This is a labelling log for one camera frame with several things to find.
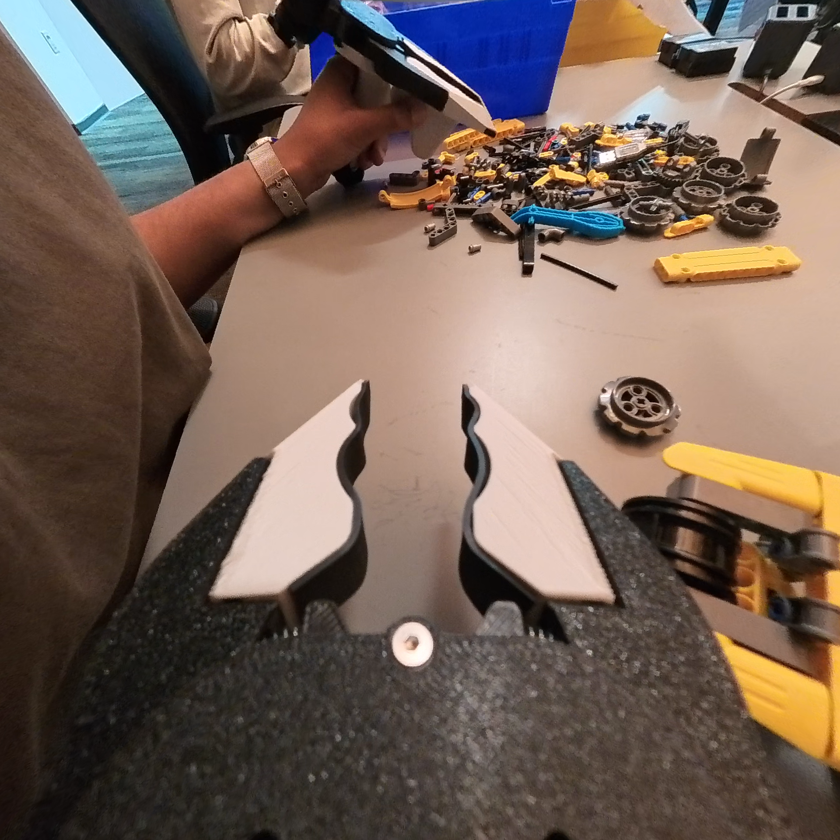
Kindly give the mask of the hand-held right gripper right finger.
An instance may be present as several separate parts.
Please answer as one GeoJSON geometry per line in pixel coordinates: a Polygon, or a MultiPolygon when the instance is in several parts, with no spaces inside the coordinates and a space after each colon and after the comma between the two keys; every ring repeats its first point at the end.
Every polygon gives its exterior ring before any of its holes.
{"type": "Polygon", "coordinates": [[[462,387],[461,427],[471,488],[458,575],[475,609],[509,602],[526,628],[558,631],[557,606],[616,606],[554,449],[476,385],[462,387]]]}

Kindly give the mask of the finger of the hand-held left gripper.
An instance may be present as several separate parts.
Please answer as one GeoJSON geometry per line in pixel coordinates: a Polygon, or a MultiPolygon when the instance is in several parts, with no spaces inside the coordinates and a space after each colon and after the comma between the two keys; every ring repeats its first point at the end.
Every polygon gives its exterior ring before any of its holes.
{"type": "Polygon", "coordinates": [[[476,91],[410,39],[398,39],[395,49],[413,74],[404,90],[425,106],[412,134],[449,134],[459,124],[497,134],[487,105],[476,91]]]}

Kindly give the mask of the pile of small building parts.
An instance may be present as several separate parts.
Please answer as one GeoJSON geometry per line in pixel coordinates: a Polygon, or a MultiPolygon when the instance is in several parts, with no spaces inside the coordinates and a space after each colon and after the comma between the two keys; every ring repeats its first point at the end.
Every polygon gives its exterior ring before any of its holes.
{"type": "MultiPolygon", "coordinates": [[[[666,124],[646,113],[631,122],[526,127],[518,136],[464,152],[443,150],[414,171],[389,174],[382,190],[412,192],[445,175],[455,175],[448,200],[403,210],[435,217],[435,205],[467,204],[498,207],[511,216],[521,207],[536,204],[620,216],[622,208],[637,196],[662,196],[674,204],[678,220],[687,215],[673,202],[673,191],[683,182],[700,179],[702,166],[675,154],[685,133],[709,135],[694,132],[687,120],[666,124]]],[[[716,220],[709,228],[718,225],[723,206],[739,196],[766,196],[766,187],[758,191],[740,188],[726,194],[726,202],[714,213],[716,220]]]]}

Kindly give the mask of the person's left forearm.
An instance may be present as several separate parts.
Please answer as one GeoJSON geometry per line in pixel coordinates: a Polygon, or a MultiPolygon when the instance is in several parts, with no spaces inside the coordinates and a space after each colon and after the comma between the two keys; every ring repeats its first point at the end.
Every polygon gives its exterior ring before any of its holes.
{"type": "Polygon", "coordinates": [[[248,162],[131,216],[184,308],[208,293],[248,242],[279,222],[280,210],[248,162]]]}

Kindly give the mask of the blue plastic bin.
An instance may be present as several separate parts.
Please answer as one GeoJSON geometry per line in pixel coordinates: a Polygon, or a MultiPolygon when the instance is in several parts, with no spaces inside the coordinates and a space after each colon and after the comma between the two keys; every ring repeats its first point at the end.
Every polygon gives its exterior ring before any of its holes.
{"type": "Polygon", "coordinates": [[[386,2],[394,27],[473,88],[493,118],[548,110],[574,1],[386,2]]]}

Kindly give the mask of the yellow arch piece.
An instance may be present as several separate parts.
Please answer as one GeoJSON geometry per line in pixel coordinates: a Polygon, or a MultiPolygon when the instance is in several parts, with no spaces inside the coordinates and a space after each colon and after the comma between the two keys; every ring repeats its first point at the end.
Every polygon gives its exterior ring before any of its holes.
{"type": "Polygon", "coordinates": [[[380,190],[378,201],[391,210],[426,208],[429,204],[443,203],[448,200],[455,184],[455,175],[445,175],[440,181],[412,192],[380,190]]]}

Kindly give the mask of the thin gray angled beam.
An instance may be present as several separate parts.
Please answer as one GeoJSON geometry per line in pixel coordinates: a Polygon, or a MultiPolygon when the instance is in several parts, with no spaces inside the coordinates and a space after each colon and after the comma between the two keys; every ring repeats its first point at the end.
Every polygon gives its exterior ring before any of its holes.
{"type": "Polygon", "coordinates": [[[435,205],[433,215],[435,215],[437,221],[433,224],[442,227],[443,231],[437,237],[427,237],[427,246],[429,248],[438,247],[456,236],[459,219],[472,217],[477,209],[477,206],[467,204],[435,205]]]}

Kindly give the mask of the blue brick separator tool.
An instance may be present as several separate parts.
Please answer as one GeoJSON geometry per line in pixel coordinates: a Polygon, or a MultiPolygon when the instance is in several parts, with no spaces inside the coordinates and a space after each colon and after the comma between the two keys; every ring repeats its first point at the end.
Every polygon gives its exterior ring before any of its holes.
{"type": "Polygon", "coordinates": [[[511,220],[519,225],[534,223],[561,228],[592,239],[617,238],[625,233],[625,224],[620,216],[592,210],[565,210],[534,204],[519,208],[511,215],[511,220]]]}

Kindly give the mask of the person's dark shoe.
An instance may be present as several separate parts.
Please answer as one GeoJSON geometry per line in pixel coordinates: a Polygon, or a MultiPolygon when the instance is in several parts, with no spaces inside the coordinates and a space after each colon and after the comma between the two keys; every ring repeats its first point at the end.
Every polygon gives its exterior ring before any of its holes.
{"type": "Polygon", "coordinates": [[[214,297],[203,296],[193,303],[186,313],[202,341],[210,344],[222,313],[222,305],[214,297]]]}

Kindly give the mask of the black office chair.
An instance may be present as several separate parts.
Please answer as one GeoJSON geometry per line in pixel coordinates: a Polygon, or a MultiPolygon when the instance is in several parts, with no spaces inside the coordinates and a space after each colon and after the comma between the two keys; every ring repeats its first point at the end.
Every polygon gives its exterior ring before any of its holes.
{"type": "Polygon", "coordinates": [[[194,183],[243,160],[269,123],[303,104],[274,96],[222,112],[164,1],[74,1],[153,102],[181,147],[194,183]]]}

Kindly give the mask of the yellow toy vehicle model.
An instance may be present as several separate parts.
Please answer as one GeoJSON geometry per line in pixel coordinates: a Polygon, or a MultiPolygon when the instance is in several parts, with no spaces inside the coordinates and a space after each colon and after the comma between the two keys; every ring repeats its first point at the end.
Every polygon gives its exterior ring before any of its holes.
{"type": "Polygon", "coordinates": [[[838,476],[689,443],[663,460],[668,494],[622,511],[692,590],[753,719],[838,771],[838,476]],[[702,499],[709,485],[809,521],[783,530],[702,499]]]}

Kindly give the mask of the black power adapter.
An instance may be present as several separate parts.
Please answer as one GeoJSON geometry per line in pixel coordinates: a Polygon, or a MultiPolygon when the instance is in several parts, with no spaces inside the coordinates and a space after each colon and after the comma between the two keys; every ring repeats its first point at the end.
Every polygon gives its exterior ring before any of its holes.
{"type": "Polygon", "coordinates": [[[738,49],[738,41],[669,35],[660,42],[657,60],[683,78],[720,77],[734,66],[738,49]]]}

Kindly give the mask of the dark gray lever piece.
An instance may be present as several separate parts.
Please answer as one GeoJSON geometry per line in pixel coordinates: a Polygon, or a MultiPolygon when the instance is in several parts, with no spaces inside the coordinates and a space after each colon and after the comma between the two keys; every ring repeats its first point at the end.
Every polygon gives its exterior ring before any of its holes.
{"type": "Polygon", "coordinates": [[[770,168],[781,144],[776,136],[776,129],[767,127],[759,137],[748,140],[740,155],[744,170],[742,189],[758,191],[769,186],[770,168]]]}

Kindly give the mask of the long yellow ribbed panel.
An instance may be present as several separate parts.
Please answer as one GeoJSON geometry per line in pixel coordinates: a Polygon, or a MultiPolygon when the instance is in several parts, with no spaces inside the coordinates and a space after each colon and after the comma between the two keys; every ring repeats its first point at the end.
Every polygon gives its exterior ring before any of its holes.
{"type": "Polygon", "coordinates": [[[653,265],[665,284],[777,277],[801,267],[792,250],[774,245],[683,252],[657,257],[653,265]]]}

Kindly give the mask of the black box device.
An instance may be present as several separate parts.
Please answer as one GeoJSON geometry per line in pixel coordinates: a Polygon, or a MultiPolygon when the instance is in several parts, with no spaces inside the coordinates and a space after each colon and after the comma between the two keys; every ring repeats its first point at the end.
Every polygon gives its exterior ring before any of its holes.
{"type": "Polygon", "coordinates": [[[770,7],[742,67],[745,79],[775,80],[786,73],[812,32],[817,6],[781,2],[770,7]]]}

